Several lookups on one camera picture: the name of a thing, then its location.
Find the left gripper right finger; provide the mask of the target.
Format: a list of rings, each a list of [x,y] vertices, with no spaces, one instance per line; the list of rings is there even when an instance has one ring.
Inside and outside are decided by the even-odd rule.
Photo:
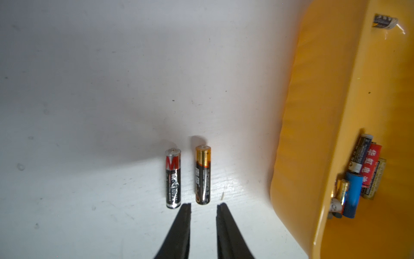
[[[219,259],[254,259],[227,206],[217,206],[217,253]]]

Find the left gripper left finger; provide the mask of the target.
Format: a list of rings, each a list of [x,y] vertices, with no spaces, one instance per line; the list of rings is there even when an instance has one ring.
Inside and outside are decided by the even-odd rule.
[[[155,259],[187,259],[190,250],[191,204],[183,204]]]

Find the black red silver battery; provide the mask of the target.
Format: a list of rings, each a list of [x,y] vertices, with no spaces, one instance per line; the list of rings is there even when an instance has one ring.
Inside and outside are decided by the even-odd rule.
[[[181,205],[181,150],[166,151],[166,206],[175,209]]]

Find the black gold battery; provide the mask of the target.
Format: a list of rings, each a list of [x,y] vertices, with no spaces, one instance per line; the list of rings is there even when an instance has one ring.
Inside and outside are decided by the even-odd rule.
[[[211,198],[211,147],[200,145],[196,147],[196,202],[206,205]]]

